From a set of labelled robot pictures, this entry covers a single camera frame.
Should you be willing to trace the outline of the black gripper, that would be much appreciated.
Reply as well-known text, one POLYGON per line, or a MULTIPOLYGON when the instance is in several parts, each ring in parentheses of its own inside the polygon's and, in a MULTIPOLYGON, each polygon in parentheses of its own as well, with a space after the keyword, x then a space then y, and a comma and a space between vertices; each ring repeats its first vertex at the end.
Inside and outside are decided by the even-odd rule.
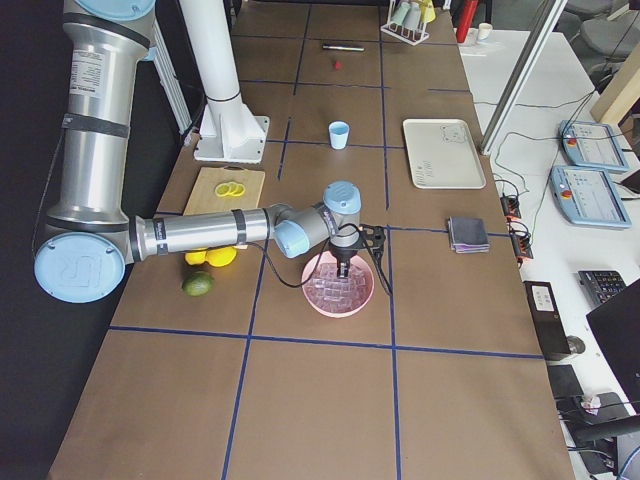
POLYGON ((350 261, 358 253, 358 248, 355 246, 336 246, 330 243, 329 251, 337 262, 337 277, 339 279, 347 279, 349 277, 350 261))

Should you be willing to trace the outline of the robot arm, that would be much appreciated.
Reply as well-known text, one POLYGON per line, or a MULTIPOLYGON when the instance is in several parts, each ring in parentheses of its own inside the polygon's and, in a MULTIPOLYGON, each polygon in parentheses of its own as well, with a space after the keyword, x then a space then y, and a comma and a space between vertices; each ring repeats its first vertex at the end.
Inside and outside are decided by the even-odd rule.
POLYGON ((60 198, 32 241, 34 274, 52 297, 87 303, 109 295, 128 264, 199 247, 274 241, 289 258, 328 250, 345 277, 352 258, 383 257, 386 236, 360 221, 361 197, 337 181, 304 210, 285 204, 253 210, 144 220, 121 207, 136 68, 155 33, 151 1, 68 1, 63 26, 73 43, 68 110, 54 161, 62 164, 60 198))

